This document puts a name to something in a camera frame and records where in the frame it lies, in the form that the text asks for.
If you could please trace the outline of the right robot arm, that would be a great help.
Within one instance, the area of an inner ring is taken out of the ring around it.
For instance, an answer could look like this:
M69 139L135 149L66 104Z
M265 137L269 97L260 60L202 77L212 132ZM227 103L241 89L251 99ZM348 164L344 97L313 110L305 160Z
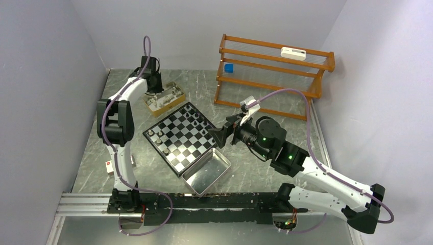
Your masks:
M315 162L308 151L286 141L287 131L270 117L262 116L254 126L252 119L242 124L242 118L242 113L229 116L221 128L209 129L218 147L223 148L227 138L232 136L232 145L244 143L256 157L269 160L276 172L322 189L322 192L308 191L283 183L275 199L279 210L320 211L341 218L359 232L375 232L385 193L383 186L357 182Z

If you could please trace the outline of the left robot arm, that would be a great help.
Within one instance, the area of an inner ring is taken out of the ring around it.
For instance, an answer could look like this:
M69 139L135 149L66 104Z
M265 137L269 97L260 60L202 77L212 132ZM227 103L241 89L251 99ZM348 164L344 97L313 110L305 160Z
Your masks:
M114 171L114 187L109 207L131 213L141 207L138 183L131 164L131 140L135 125L131 106L145 93L161 92L160 61L143 56L141 66L121 89L97 102L97 134L106 145Z

